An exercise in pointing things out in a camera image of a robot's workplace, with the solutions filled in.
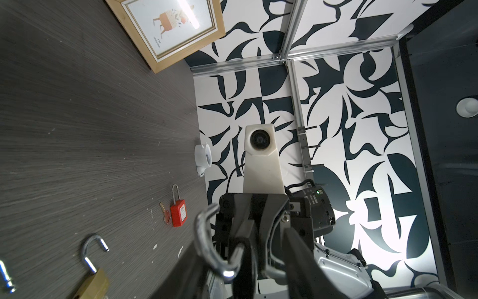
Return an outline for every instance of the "padlock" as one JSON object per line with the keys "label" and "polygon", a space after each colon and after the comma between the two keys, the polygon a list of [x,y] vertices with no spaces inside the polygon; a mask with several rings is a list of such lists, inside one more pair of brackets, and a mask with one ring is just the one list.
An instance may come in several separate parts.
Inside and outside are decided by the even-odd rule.
{"label": "padlock", "polygon": [[96,270],[96,267],[87,256],[88,245],[93,240],[97,240],[98,244],[100,244],[104,251],[109,251],[109,248],[103,238],[97,234],[92,235],[85,241],[83,248],[81,249],[81,258],[91,269],[93,275],[89,276],[83,282],[76,294],[73,296],[73,299],[101,299],[104,298],[106,292],[108,291],[109,280],[108,277],[106,277],[105,271],[103,268]]}
{"label": "padlock", "polygon": [[[177,201],[174,198],[174,187],[176,187],[176,191],[178,193]],[[173,185],[172,194],[173,194],[174,205],[171,207],[171,218],[173,219],[173,226],[178,227],[178,226],[182,226],[187,219],[186,202],[184,201],[184,199],[179,198],[178,185],[176,184]]]}

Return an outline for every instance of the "black and white wallpaper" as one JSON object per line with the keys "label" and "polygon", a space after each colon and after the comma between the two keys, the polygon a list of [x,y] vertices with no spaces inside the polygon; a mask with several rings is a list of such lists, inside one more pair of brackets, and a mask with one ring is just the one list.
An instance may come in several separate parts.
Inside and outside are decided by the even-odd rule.
{"label": "black and white wallpaper", "polygon": [[398,34],[438,0],[308,0],[292,50]]}
{"label": "black and white wallpaper", "polygon": [[189,66],[280,51],[293,0],[222,0],[226,36],[186,57]]}
{"label": "black and white wallpaper", "polygon": [[205,172],[207,201],[242,192],[247,125],[273,123],[285,185],[304,180],[290,82],[283,65],[194,77],[201,143],[211,147]]}
{"label": "black and white wallpaper", "polygon": [[384,288],[437,281],[391,49],[294,66],[314,179],[337,218],[325,246],[359,249]]}

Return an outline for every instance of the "brass padlock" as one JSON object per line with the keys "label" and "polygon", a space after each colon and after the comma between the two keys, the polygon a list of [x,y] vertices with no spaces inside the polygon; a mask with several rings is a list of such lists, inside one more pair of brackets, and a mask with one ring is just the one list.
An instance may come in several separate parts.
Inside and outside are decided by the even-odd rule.
{"label": "brass padlock", "polygon": [[87,256],[88,245],[93,240],[97,240],[98,244],[103,247],[104,251],[109,251],[109,248],[103,238],[97,234],[92,235],[85,241],[83,248],[81,249],[81,258],[91,269],[93,275],[89,276],[83,282],[76,294],[73,296],[73,299],[102,299],[108,291],[109,280],[108,277],[106,277],[105,271],[102,268],[96,270],[96,267]]}

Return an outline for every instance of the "camera lens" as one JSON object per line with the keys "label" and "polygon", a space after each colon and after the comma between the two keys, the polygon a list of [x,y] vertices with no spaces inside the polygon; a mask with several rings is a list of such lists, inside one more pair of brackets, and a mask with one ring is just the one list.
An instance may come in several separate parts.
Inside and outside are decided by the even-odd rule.
{"label": "camera lens", "polygon": [[257,130],[250,136],[250,143],[256,149],[264,149],[271,144],[271,137],[266,131]]}

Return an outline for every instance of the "picture frame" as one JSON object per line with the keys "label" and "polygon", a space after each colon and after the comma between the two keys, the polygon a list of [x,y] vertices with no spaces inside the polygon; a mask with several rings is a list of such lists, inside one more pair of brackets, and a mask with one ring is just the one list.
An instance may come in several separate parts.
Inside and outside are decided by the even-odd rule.
{"label": "picture frame", "polygon": [[226,35],[220,0],[105,0],[156,74]]}

